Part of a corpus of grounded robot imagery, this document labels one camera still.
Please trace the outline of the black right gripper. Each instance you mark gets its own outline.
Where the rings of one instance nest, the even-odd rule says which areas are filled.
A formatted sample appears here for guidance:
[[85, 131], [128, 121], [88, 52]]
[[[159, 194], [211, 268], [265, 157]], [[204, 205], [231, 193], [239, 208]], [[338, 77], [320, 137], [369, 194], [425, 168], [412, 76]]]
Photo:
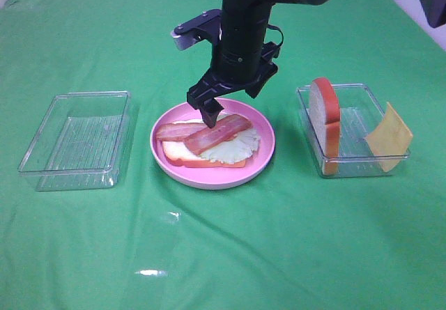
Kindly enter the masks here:
[[216, 97], [245, 91], [256, 98], [266, 82], [278, 71], [273, 59], [279, 56], [279, 45], [267, 42], [252, 56], [225, 53], [216, 49], [211, 67], [187, 92], [187, 102], [195, 109], [200, 108], [203, 122], [213, 128], [224, 107]]

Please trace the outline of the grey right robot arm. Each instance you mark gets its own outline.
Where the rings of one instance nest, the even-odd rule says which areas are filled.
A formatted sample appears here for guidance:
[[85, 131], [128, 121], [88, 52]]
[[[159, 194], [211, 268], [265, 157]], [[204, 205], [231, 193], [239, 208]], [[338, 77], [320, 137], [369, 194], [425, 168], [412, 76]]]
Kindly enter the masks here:
[[[199, 110], [204, 123], [214, 127], [223, 110], [217, 97], [245, 91], [255, 98], [277, 72], [273, 59], [280, 45], [265, 42], [272, 6], [276, 3], [321, 5], [328, 0], [222, 0], [220, 9], [206, 11], [177, 26], [178, 47], [207, 40], [212, 45], [209, 69], [187, 92], [187, 103]], [[445, 0], [420, 0], [433, 28], [445, 24]]]

